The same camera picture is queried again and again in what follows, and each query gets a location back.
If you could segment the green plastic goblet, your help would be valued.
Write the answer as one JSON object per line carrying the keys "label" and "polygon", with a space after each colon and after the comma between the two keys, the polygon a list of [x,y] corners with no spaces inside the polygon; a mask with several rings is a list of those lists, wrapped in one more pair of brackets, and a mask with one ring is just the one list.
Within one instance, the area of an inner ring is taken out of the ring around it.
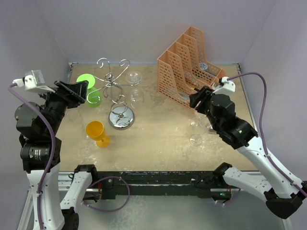
{"label": "green plastic goblet", "polygon": [[94,87],[95,85],[95,77],[92,74],[85,73],[80,75],[76,82],[88,81],[87,86],[87,97],[85,99],[85,104],[91,108],[98,107],[102,102],[102,96],[100,90]]}

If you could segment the clear wine glass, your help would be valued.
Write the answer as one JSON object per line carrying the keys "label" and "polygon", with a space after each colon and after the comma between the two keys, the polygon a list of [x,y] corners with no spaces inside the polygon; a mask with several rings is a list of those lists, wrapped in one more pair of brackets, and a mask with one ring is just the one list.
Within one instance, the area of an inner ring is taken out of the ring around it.
{"label": "clear wine glass", "polygon": [[142,75],[139,72],[129,72],[126,75],[126,81],[132,86],[130,93],[130,104],[133,108],[140,108],[144,103],[144,93],[138,86],[142,80]]}
{"label": "clear wine glass", "polygon": [[199,126],[197,128],[192,128],[192,134],[189,138],[191,145],[198,147],[203,143],[202,136],[209,133],[212,126],[209,119],[206,116],[200,117]]}

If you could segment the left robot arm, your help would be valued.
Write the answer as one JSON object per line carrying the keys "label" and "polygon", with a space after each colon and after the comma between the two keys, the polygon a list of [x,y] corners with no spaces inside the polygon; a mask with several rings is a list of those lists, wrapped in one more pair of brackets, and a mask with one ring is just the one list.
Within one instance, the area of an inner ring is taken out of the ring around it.
{"label": "left robot arm", "polygon": [[23,104],[15,111],[16,129],[20,132],[20,156],[30,183],[35,230],[76,230],[79,209],[87,188],[97,186],[99,177],[93,164],[78,165],[63,199],[59,196],[61,140],[56,137],[67,109],[85,102],[88,81],[68,84],[56,81],[54,88],[30,85],[24,87],[45,99],[44,105],[28,102],[9,91]]}

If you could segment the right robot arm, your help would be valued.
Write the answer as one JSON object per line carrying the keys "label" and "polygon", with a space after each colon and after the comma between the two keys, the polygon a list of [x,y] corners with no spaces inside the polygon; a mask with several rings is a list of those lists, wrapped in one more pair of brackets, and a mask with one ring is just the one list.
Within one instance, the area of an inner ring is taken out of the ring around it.
{"label": "right robot arm", "polygon": [[207,116],[223,142],[245,156],[262,174],[254,179],[230,164],[223,163],[213,176],[217,187],[227,184],[245,190],[264,201],[277,217],[287,219],[307,196],[307,183],[290,172],[264,145],[264,140],[247,121],[237,117],[235,103],[225,94],[203,87],[189,96],[190,107]]}

